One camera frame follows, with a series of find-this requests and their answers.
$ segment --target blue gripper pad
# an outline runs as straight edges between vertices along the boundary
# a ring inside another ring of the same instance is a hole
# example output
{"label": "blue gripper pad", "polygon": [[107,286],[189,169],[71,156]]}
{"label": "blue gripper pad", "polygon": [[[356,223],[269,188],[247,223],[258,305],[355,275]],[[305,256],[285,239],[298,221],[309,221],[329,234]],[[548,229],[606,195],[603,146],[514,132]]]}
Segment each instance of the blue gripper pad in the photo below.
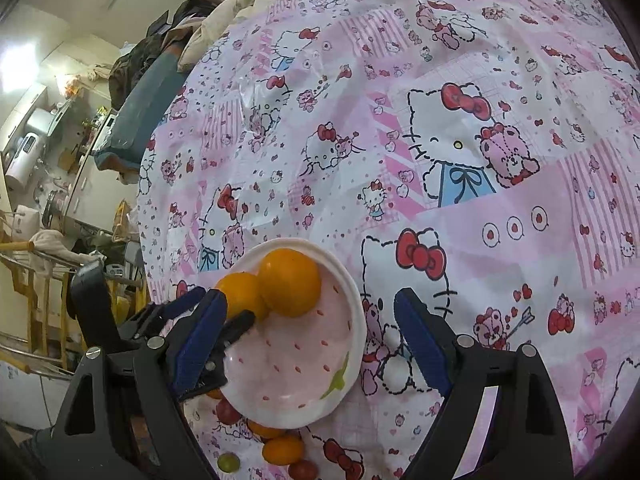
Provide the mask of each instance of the blue gripper pad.
{"label": "blue gripper pad", "polygon": [[198,313],[200,319],[192,327],[176,357],[172,387],[178,395],[195,387],[218,340],[226,319],[225,295],[218,290],[210,290],[192,316],[201,308],[204,311]]}
{"label": "blue gripper pad", "polygon": [[204,298],[205,293],[206,290],[201,286],[192,288],[185,294],[181,295],[180,298],[164,305],[162,317],[165,319],[173,319],[174,317],[180,316],[180,314],[183,314],[190,308],[196,306],[202,298]]}
{"label": "blue gripper pad", "polygon": [[399,290],[394,298],[394,315],[425,382],[446,397],[452,387],[447,359],[425,321],[426,316],[434,315],[427,311],[427,306],[411,289],[405,288]]}

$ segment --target green grape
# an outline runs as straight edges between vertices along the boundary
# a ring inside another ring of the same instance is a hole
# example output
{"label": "green grape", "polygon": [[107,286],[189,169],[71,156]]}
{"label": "green grape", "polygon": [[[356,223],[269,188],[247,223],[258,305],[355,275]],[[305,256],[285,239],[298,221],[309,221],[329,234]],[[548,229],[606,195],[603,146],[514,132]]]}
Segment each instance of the green grape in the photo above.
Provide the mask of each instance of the green grape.
{"label": "green grape", "polygon": [[240,459],[234,453],[224,453],[218,458],[218,467],[223,473],[235,473],[240,469]]}

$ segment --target blanket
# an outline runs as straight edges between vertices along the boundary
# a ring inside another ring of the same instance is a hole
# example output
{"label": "blanket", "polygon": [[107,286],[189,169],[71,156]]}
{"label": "blanket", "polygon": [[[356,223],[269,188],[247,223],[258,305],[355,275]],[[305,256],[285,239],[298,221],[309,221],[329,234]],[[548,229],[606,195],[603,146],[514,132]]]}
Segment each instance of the blanket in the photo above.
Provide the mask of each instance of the blanket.
{"label": "blanket", "polygon": [[[442,405],[395,323],[405,286],[483,346],[538,348],[578,470],[639,376],[639,81],[598,0],[270,0],[208,47],[149,142],[152,298],[308,238],[348,268],[368,328],[356,386],[300,429],[322,478],[399,478]],[[185,405],[213,464],[287,477],[214,406]]]}

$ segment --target towel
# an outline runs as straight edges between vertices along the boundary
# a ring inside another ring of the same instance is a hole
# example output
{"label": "towel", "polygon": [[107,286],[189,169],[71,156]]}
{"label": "towel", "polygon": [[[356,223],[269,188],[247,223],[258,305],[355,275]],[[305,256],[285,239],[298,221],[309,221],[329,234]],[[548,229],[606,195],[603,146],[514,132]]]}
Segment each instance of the towel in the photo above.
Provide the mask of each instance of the towel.
{"label": "towel", "polygon": [[[54,229],[43,229],[31,237],[37,251],[51,254],[74,264],[84,265],[97,260],[96,254],[78,254],[67,249],[62,243],[63,234]],[[53,275],[53,262],[34,253],[29,253],[29,264],[36,274],[50,278]]]}

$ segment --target metal bolt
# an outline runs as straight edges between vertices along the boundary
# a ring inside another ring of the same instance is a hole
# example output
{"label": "metal bolt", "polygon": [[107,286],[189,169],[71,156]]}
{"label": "metal bolt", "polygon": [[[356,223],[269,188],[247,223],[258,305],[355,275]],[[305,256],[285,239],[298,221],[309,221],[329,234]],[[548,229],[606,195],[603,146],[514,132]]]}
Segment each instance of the metal bolt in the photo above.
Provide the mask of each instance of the metal bolt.
{"label": "metal bolt", "polygon": [[456,341],[462,348],[471,348],[474,345],[474,339],[467,334],[459,335]]}
{"label": "metal bolt", "polygon": [[162,348],[163,344],[164,344],[164,337],[159,335],[153,336],[149,341],[146,342],[146,345],[153,350]]}
{"label": "metal bolt", "polygon": [[86,351],[86,354],[84,355],[86,355],[89,359],[95,359],[98,357],[98,355],[100,355],[100,352],[101,352],[100,347],[92,346]]}
{"label": "metal bolt", "polygon": [[533,345],[522,345],[522,353],[524,355],[526,355],[527,357],[533,357],[535,356],[538,352],[536,351],[536,347]]}

